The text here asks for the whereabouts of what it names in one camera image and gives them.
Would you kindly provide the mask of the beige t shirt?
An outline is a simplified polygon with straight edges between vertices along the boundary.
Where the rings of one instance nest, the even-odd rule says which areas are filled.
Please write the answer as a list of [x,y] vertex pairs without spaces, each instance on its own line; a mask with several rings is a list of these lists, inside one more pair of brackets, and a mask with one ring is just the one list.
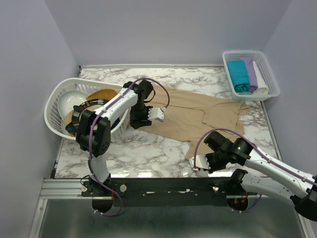
[[181,91],[171,87],[165,89],[154,86],[156,95],[149,103],[154,108],[166,105],[167,95],[170,96],[170,104],[165,112],[165,121],[157,120],[150,126],[140,129],[174,139],[188,141],[190,148],[186,159],[191,159],[194,153],[207,154],[211,150],[208,146],[199,142],[199,139],[211,129],[225,128],[221,134],[231,141],[237,136],[233,132],[243,135],[244,122],[240,119],[248,113],[248,106],[243,101],[232,101],[189,91]]

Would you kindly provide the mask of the white rectangular plastic basket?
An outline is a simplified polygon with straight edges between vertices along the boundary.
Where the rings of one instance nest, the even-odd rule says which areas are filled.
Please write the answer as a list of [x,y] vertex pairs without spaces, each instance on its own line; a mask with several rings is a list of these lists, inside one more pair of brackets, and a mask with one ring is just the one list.
[[[262,79],[264,83],[268,87],[267,94],[251,94],[251,95],[241,95],[235,92],[231,76],[229,75],[229,70],[227,67],[227,63],[229,61],[238,60],[240,57],[250,57],[255,62],[256,66],[259,69]],[[280,89],[276,82],[274,73],[267,61],[266,56],[260,51],[252,51],[252,50],[235,50],[235,51],[225,51],[222,53],[222,59],[224,63],[224,68],[227,73],[227,81],[229,92],[231,98],[237,101],[265,101],[272,97],[277,97],[280,95]]]

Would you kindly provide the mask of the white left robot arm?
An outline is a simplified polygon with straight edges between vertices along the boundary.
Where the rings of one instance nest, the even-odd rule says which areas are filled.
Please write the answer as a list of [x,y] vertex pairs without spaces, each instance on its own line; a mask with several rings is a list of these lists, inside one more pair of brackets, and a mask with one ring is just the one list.
[[141,78],[127,82],[113,99],[97,111],[82,113],[76,135],[80,149],[89,153],[88,167],[93,183],[93,191],[99,196],[111,191],[105,152],[111,144],[111,127],[126,111],[130,111],[130,123],[134,129],[150,126],[157,118],[164,118],[161,109],[146,106],[145,100],[154,90],[151,79]]

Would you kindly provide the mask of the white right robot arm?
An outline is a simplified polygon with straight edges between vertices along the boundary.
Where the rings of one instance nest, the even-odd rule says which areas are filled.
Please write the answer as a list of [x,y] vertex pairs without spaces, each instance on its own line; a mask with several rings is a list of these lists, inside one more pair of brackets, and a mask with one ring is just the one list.
[[317,178],[266,154],[259,147],[239,136],[234,142],[222,136],[218,129],[201,139],[212,149],[205,159],[210,172],[219,171],[228,163],[239,164],[265,175],[260,178],[245,170],[236,170],[228,181],[233,194],[243,190],[292,204],[301,216],[317,220]]

